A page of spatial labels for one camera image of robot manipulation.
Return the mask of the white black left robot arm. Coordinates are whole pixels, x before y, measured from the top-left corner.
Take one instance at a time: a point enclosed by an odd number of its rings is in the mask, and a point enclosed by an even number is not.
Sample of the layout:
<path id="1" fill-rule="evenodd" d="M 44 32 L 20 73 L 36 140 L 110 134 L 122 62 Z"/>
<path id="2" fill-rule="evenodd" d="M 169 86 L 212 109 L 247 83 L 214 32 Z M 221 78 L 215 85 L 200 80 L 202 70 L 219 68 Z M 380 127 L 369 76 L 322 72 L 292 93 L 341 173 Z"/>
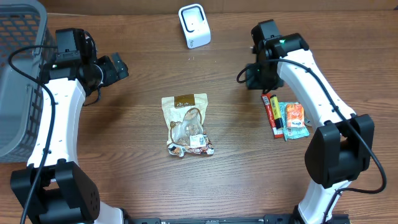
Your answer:
<path id="1" fill-rule="evenodd" d="M 58 53 L 40 68 L 43 102 L 34 148 L 25 169 L 11 175 L 23 207 L 21 223 L 130 223 L 125 210 L 100 199 L 95 183 L 77 162 L 80 112 L 93 90 L 127 77 L 118 54 L 97 59 L 75 50 Z"/>

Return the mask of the yellow black marker pen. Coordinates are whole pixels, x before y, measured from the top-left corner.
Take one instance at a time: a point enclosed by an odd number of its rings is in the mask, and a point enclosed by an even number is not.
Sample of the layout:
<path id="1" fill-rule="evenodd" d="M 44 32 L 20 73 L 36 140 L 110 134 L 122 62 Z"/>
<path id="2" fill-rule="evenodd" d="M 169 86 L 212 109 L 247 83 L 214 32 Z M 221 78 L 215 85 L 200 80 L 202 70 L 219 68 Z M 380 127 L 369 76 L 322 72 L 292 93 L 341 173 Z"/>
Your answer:
<path id="1" fill-rule="evenodd" d="M 272 107 L 275 126 L 277 129 L 281 129 L 284 127 L 284 124 L 283 124 L 282 115 L 280 112 L 279 101 L 278 101 L 278 98 L 276 97 L 276 95 L 272 95 L 270 97 L 270 103 L 271 103 L 271 107 Z"/>

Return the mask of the red snack bar packet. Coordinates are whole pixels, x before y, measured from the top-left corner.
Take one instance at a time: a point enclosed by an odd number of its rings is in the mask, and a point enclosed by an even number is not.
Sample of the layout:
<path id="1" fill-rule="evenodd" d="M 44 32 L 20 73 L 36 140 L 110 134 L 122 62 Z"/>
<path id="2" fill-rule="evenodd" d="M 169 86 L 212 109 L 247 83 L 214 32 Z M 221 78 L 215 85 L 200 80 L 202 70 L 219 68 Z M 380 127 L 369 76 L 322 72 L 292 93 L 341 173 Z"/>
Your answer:
<path id="1" fill-rule="evenodd" d="M 262 94 L 261 98 L 262 98 L 262 101 L 263 101 L 263 104 L 264 104 L 264 107 L 265 107 L 265 110 L 267 113 L 267 117 L 268 117 L 271 129 L 272 129 L 274 138 L 275 139 L 283 138 L 284 137 L 283 131 L 281 129 L 276 128 L 276 124 L 275 124 L 275 120 L 274 120 L 274 116 L 273 116 L 273 112 L 272 112 L 272 107 L 271 107 L 271 104 L 269 101 L 269 94 L 268 93 Z"/>

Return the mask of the teal tissue packet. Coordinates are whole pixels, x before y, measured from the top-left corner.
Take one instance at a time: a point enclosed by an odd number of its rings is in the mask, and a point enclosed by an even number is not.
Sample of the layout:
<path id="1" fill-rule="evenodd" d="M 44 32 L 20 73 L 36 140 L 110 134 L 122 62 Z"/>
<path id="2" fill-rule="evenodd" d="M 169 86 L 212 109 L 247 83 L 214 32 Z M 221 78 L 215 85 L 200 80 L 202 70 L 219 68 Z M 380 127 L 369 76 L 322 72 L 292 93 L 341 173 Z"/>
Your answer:
<path id="1" fill-rule="evenodd" d="M 286 106 L 288 104 L 297 104 L 297 102 L 279 102 L 279 108 L 282 115 L 282 122 L 284 127 L 282 128 L 282 132 L 284 134 L 284 140 L 287 141 L 288 139 L 300 139 L 305 138 L 310 135 L 306 126 L 302 128 L 288 128 L 287 127 L 287 120 L 286 120 Z"/>

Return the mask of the beige snack pouch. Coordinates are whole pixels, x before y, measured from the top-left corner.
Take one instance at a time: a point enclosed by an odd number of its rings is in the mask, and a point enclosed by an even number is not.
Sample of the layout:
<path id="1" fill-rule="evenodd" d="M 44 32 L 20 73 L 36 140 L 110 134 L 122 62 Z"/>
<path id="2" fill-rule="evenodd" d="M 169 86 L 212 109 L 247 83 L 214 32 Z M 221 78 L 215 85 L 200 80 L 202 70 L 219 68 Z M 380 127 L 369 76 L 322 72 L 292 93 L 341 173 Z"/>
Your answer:
<path id="1" fill-rule="evenodd" d="M 161 103 L 168 128 L 167 149 L 171 155 L 214 154 L 214 147 L 204 129 L 207 94 L 169 96 L 162 98 Z"/>

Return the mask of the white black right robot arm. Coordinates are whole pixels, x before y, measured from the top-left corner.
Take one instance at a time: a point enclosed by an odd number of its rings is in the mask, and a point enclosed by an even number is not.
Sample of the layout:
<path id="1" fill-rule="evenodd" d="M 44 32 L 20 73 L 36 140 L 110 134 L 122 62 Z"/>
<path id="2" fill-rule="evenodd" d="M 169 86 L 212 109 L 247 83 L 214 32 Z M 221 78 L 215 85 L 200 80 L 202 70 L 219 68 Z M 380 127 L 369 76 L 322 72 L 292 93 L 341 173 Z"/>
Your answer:
<path id="1" fill-rule="evenodd" d="M 334 91 L 300 34 L 251 34 L 256 61 L 249 64 L 244 82 L 249 89 L 275 90 L 286 82 L 303 106 L 314 128 L 305 152 L 311 178 L 304 199 L 294 208 L 290 223 L 345 223 L 332 215 L 344 191 L 376 158 L 372 152 L 374 123 L 357 115 Z"/>

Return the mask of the orange tissue packet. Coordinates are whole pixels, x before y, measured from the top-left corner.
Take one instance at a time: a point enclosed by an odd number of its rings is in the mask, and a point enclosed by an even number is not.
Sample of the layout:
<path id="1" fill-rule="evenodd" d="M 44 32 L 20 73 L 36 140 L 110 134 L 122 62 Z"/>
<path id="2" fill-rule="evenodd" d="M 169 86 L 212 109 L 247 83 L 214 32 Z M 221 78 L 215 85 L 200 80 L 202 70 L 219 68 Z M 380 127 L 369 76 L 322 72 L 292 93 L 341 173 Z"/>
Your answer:
<path id="1" fill-rule="evenodd" d="M 289 103 L 285 107 L 288 128 L 302 128 L 304 124 L 304 108 L 298 103 Z"/>

